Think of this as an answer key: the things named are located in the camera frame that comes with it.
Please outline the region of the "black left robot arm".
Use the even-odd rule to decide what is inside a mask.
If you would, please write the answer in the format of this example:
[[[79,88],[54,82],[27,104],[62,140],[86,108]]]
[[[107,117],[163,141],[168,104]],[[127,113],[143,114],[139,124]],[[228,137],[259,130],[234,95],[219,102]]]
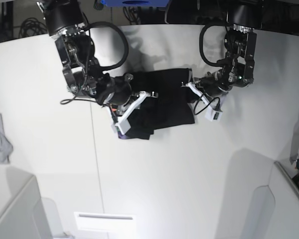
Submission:
[[[194,86],[208,99],[220,97],[233,87],[244,88],[254,81],[254,55],[257,34],[262,26],[261,0],[236,0],[227,8],[226,20],[206,24],[199,35],[199,52],[209,66],[221,69],[202,78],[193,79]],[[204,53],[204,35],[211,27],[223,26],[225,57],[211,62]]]

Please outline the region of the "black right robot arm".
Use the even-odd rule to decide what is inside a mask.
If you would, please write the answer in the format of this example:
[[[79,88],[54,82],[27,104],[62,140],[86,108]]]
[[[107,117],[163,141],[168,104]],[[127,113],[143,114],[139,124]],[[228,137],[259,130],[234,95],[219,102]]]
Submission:
[[[123,32],[105,21],[89,23],[76,0],[39,0],[37,5],[43,13],[46,29],[54,40],[62,72],[73,98],[64,100],[65,105],[74,100],[90,98],[103,107],[127,107],[140,100],[141,95],[157,98],[158,93],[135,90],[132,74],[111,77],[110,70],[121,67],[128,58],[129,44]],[[113,65],[101,66],[95,57],[95,45],[90,30],[109,27],[118,34],[123,43],[123,56]]]

